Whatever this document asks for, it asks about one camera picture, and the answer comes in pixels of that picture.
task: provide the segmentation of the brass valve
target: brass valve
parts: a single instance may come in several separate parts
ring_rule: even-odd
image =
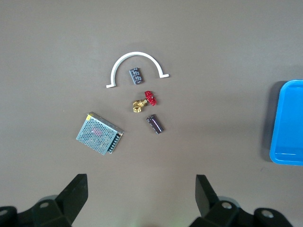
[[[148,101],[147,99],[143,99],[143,100],[136,100],[133,103],[133,111],[135,113],[139,113],[141,112],[141,108],[145,105],[147,105]]]

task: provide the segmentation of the gray floor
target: gray floor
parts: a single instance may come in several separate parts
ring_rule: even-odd
[[[87,173],[74,227],[187,227],[205,174],[244,210],[270,207],[302,226],[303,168],[268,157],[277,82],[303,79],[302,12],[300,0],[1,0],[1,206],[23,211]],[[106,88],[132,51],[170,77],[132,57]],[[159,104],[132,113],[146,90]],[[90,111],[125,130],[113,154],[76,141]]]

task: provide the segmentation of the white curved handle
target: white curved handle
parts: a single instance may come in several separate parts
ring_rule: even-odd
[[[110,82],[111,82],[111,84],[106,85],[107,88],[115,87],[116,86],[115,77],[116,77],[116,71],[117,71],[119,65],[124,60],[126,60],[126,59],[128,59],[130,57],[133,57],[133,56],[143,56],[143,57],[149,58],[156,65],[156,67],[158,69],[158,72],[159,72],[159,77],[160,78],[169,77],[169,74],[163,74],[163,71],[162,71],[161,66],[159,65],[159,63],[157,63],[157,61],[153,57],[151,57],[150,55],[148,55],[146,53],[143,53],[143,52],[130,52],[130,53],[127,53],[127,54],[123,55],[121,58],[119,58],[115,62],[114,66],[113,66],[113,69],[112,69],[112,72],[110,74]]]

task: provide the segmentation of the black capacitor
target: black capacitor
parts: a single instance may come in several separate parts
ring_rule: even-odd
[[[159,134],[163,132],[163,127],[158,121],[158,118],[155,114],[150,115],[148,118],[146,118],[146,121],[151,125],[151,127],[155,130],[156,134]]]
[[[141,76],[139,68],[129,70],[129,74],[131,74],[134,84],[140,84],[141,82],[143,82],[143,78]]]

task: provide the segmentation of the cylindrical electronic component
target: cylindrical electronic component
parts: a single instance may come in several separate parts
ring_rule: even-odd
[[[156,134],[163,132],[164,129],[155,114],[152,114],[146,118],[146,121],[151,125]]]

